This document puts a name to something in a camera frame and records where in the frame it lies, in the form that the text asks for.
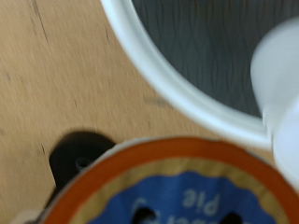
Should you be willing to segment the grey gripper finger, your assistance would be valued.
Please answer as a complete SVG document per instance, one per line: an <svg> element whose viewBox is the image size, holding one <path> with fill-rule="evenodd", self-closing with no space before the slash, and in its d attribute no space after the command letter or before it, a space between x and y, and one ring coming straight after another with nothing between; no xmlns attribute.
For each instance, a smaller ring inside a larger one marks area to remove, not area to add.
<svg viewBox="0 0 299 224"><path fill-rule="evenodd" d="M56 195L79 172L92 164L115 143L100 133L73 132L65 135L50 153L50 169Z"/></svg>

